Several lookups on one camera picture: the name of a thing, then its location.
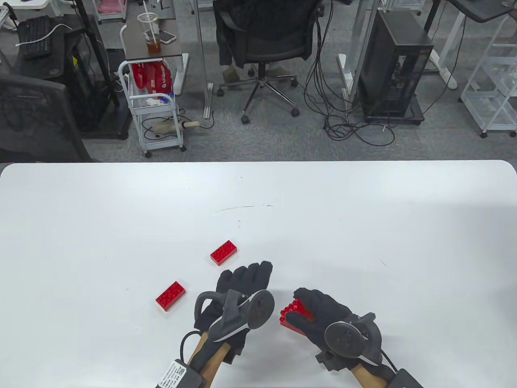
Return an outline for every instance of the red lego brick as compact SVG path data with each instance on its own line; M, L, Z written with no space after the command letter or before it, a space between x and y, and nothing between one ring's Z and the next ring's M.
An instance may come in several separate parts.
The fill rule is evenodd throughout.
M297 312L307 319L313 320L312 314L305 308L305 306L301 303L300 299L295 300L290 305L288 305L285 309L283 309L280 312L280 324L282 326L285 326L288 329L291 329L292 331L295 331L297 333L300 333L301 335L305 335L302 331L298 330L297 328L291 326L286 320L285 315L288 312Z
M233 245L230 240L228 240L219 248L217 248L215 252L210 255L210 257L216 262L217 265L221 265L235 252L237 252L237 247Z
M167 311L183 294L185 294L185 289L175 281L163 294L156 298L156 302Z

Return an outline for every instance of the keyboard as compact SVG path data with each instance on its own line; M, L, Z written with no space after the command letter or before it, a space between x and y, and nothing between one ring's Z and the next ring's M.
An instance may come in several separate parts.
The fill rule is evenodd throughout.
M18 27L18 35L20 43L31 42L44 37L51 31L52 20L48 16L40 16L33 19L28 19L25 23L20 23ZM25 59L36 59L42 56L50 55L52 35L37 43L24 44L20 46L20 50Z

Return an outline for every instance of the smartphone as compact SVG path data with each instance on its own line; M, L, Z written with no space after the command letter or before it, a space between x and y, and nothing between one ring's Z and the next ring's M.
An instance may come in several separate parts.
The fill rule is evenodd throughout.
M174 42L176 40L176 35L168 33L167 31L160 30L160 42L167 44Z

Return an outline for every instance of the chair base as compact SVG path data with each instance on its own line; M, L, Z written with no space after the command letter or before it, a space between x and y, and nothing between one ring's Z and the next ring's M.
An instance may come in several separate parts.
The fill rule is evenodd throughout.
M253 88L253 91L251 92L250 97L248 98L248 101L246 102L246 106L242 110L242 117L240 121L243 124L249 124L250 119L246 115L246 111L248 110L251 101L253 101L253 98L255 97L255 93L257 92L259 87L267 86L269 89L271 89L273 92L275 92L278 96L283 98L285 101L287 101L289 104L292 105L293 109L291 110L291 116L297 117L300 115L300 111L298 108L296 108L296 104L294 101L292 101L289 97L287 97L285 94L283 94L280 90L278 90L276 87L274 87L271 82L278 82L282 80L291 80L291 86L296 87L298 86L298 80L297 80L297 74L287 74L284 76L277 76L277 77L266 77L266 64L265 63L259 63L258 64L258 71L255 69L255 67L252 65L252 69L248 71L248 75L254 74L254 71L258 73L257 77L254 78L248 78L245 80L241 80L238 82L229 82L229 83L222 83L219 85L219 89L217 90L216 94L218 97L224 96L224 90L223 87L232 87L232 86L240 86L245 84L254 83L255 87Z

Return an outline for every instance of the gloved hand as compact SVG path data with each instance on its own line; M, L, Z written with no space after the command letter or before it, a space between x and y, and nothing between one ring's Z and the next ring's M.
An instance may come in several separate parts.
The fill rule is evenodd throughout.
M297 312L288 312L285 316L286 321L301 330L309 341L319 347L322 351L333 353L325 342L325 329L334 322L345 321L352 315L350 309L336 302L329 295L324 294L320 290L308 290L299 288L294 292L294 299L300 299L305 308L311 313L313 321L298 314ZM343 360L347 369L353 369L359 364L359 359Z
M233 273L230 270L223 271L217 281L216 292L225 293L228 290L235 290L250 296L257 291L267 289L272 270L273 265L269 261L263 261L260 265L253 263L247 268L244 266L239 267ZM202 332L206 332L222 314L223 305L212 301L199 315L194 327ZM242 330L224 342L230 345L237 354L240 354L249 331L249 329Z

